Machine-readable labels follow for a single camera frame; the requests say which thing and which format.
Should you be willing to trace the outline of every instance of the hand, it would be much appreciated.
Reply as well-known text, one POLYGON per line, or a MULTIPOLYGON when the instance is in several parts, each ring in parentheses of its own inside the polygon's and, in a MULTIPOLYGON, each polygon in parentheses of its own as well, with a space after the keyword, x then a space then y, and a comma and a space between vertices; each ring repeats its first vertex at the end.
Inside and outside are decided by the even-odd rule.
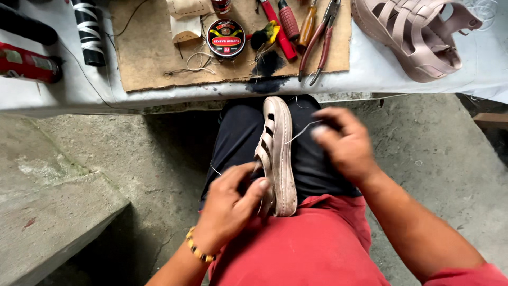
POLYGON ((256 167, 255 162, 227 169, 215 179, 208 189, 208 197, 194 230, 193 240, 198 249, 206 254, 216 254, 237 236, 249 221, 254 209, 270 187, 263 177, 255 180, 245 196, 237 192, 238 185, 256 167))
POLYGON ((347 108, 328 107, 313 114, 316 118, 340 127, 335 130, 319 125, 312 130, 312 138, 330 156, 332 164, 353 184, 361 186, 380 169, 372 154, 367 128, 347 108))

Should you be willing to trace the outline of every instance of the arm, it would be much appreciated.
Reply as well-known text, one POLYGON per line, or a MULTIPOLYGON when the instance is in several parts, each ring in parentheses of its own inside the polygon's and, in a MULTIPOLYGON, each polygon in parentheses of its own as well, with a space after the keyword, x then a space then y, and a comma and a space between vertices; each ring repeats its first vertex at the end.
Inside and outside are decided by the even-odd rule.
MULTIPOLYGON (((205 254, 217 254, 237 236, 250 219, 270 183, 259 178, 241 197, 239 183, 255 168, 254 162, 233 166, 210 184, 203 212, 193 233, 197 248, 205 254)), ((203 280, 209 263, 202 262, 184 242, 146 286, 197 286, 203 280)))
POLYGON ((312 136, 336 169, 358 186, 397 254, 421 282, 443 268, 474 268, 485 260, 445 221, 419 204, 376 164, 368 131, 345 108, 314 114, 321 125, 312 136))

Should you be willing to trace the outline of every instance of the red shirt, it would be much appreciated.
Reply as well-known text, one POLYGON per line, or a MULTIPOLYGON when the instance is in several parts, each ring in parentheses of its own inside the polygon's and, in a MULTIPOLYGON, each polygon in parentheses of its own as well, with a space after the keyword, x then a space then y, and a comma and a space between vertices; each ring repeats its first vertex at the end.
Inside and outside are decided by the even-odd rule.
MULTIPOLYGON (((292 217, 254 219, 210 265, 210 285, 389 285, 370 259, 363 197, 307 198, 292 217)), ((490 264, 444 269, 425 286, 508 286, 490 264)))

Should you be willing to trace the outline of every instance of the cardboard sheet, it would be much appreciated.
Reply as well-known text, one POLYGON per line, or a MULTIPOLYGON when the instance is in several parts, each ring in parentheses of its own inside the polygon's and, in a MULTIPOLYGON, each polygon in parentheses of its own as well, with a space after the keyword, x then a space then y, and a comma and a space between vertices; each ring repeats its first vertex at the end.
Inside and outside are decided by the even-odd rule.
MULTIPOLYGON (((115 34, 121 32, 134 9, 143 0, 112 0, 110 2, 111 19, 115 34)), ((308 0, 287 0, 295 14, 298 25, 301 24, 307 13, 308 0)), ((278 14, 277 0, 270 0, 275 13, 278 14)), ((316 26, 321 22, 329 0, 317 0, 316 26)), ((246 35, 261 30, 268 20, 260 5, 259 15, 254 12, 255 0, 233 0, 233 7, 221 18, 229 18, 242 25, 246 35)), ((217 20, 212 14, 204 21, 204 30, 217 20)), ((351 38, 351 5, 350 0, 342 0, 339 14, 334 21, 332 42, 328 54, 328 61, 324 72, 346 71, 349 69, 349 41, 351 38)), ((209 65, 215 71, 211 74, 206 71, 175 73, 164 75, 167 71, 186 69, 187 59, 194 53, 201 51, 210 53, 202 39, 193 39, 179 43, 179 47, 172 43, 170 15, 166 0, 148 0, 132 17, 125 32, 115 37, 118 65, 123 89, 126 92, 171 87, 175 85, 195 85, 204 82, 220 81, 246 81, 260 75, 284 76, 298 74, 301 55, 296 61, 289 63, 279 47, 273 47, 278 56, 270 59, 264 58, 258 62, 258 70, 253 59, 256 52, 247 42, 241 55, 233 62, 225 61, 220 65, 209 65), (273 67, 273 61, 278 62, 275 72, 267 69, 265 65, 273 67)), ((323 40, 314 46, 307 60, 306 73, 315 72, 321 57, 323 40)), ((201 60, 205 62, 207 56, 194 56, 189 61, 191 68, 197 68, 201 60)))

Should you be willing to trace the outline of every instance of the beige shoe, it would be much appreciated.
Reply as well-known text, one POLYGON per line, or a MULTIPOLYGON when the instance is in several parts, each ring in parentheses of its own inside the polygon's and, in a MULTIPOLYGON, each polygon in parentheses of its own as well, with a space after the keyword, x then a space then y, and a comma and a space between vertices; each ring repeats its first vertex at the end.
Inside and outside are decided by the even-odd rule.
POLYGON ((254 159, 261 161, 265 176, 273 183, 261 201, 258 215, 291 216, 296 212, 295 179, 291 169, 293 122, 288 106, 280 98, 270 96, 263 102, 265 126, 254 159))
POLYGON ((462 61, 452 34, 475 30, 482 22, 454 0, 352 0, 358 27, 371 38, 390 47, 407 75, 429 82, 458 71, 462 61), (450 3, 453 14, 440 15, 450 3))

